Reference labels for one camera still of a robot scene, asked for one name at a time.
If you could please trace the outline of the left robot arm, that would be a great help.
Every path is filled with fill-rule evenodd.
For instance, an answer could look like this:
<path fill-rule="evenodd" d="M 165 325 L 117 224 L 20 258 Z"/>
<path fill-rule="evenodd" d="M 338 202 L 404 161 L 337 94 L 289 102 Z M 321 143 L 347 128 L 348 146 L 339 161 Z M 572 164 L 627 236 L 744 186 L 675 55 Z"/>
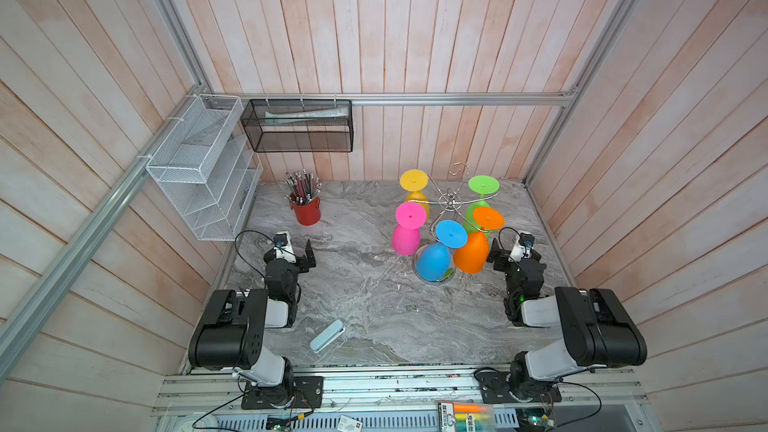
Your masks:
<path fill-rule="evenodd" d="M 225 370 L 243 381 L 244 410 L 321 406 L 321 377 L 297 378 L 286 357 L 264 344 L 267 329 L 294 325 L 301 288 L 301 274 L 316 266 L 310 243 L 303 256 L 288 260 L 279 251 L 266 254 L 265 287 L 238 292 L 219 289 L 212 293 L 188 347 L 194 368 Z"/>

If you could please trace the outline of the blue wine glass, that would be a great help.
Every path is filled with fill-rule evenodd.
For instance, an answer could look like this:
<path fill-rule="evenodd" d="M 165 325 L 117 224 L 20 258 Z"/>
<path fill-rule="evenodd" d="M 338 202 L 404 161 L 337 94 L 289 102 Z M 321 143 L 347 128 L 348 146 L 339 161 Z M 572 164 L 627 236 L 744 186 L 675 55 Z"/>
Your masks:
<path fill-rule="evenodd" d="M 464 227 L 454 220 L 444 220 L 435 228 L 436 242 L 418 254 L 415 271 L 424 281 L 439 283 L 454 272 L 453 253 L 468 241 Z"/>

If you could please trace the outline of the orange wine glass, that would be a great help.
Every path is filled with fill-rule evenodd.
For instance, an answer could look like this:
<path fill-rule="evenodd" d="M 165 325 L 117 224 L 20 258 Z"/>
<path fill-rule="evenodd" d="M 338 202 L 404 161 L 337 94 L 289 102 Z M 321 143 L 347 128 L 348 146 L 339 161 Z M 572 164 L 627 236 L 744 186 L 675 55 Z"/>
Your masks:
<path fill-rule="evenodd" d="M 467 274 L 477 274 L 483 269 L 490 252 L 486 234 L 500 230 L 505 225 L 504 217 L 490 207 L 475 209 L 472 217 L 477 231 L 468 236 L 467 243 L 457 249 L 453 257 L 455 266 Z"/>

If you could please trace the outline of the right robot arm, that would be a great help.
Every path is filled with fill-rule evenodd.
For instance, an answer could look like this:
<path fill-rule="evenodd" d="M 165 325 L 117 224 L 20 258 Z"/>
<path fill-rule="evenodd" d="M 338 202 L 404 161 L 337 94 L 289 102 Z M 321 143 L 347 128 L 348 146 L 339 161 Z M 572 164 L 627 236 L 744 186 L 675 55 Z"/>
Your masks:
<path fill-rule="evenodd" d="M 495 239 L 486 261 L 505 275 L 507 319 L 516 327 L 554 329 L 561 337 L 517 353 L 507 372 L 475 370 L 484 403 L 559 401 L 557 385 L 566 377 L 646 361 L 646 341 L 613 291 L 557 287 L 550 296 L 541 294 L 546 265 L 532 235 L 523 234 L 510 249 Z"/>

